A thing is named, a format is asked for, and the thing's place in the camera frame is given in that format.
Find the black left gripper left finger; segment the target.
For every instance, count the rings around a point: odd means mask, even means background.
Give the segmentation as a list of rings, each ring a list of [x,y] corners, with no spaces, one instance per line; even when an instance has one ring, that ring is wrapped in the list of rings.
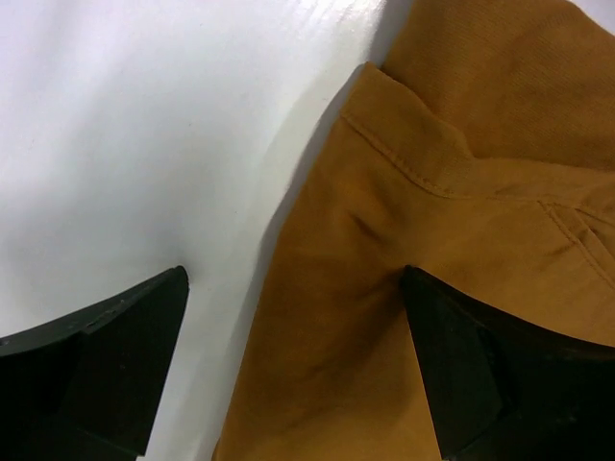
[[[2,459],[144,456],[188,293],[178,266],[2,338]]]

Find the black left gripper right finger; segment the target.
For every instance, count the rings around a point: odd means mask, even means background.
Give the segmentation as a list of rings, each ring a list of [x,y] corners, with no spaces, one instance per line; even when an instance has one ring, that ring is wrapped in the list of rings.
[[[539,327],[406,267],[401,279],[445,460],[610,460],[614,351]]]

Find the mustard brown trousers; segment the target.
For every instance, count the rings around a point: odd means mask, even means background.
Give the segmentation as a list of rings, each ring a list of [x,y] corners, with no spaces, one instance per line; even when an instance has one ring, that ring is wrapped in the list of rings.
[[[614,38],[568,1],[417,1],[279,235],[216,460],[435,460],[399,278],[614,342]]]

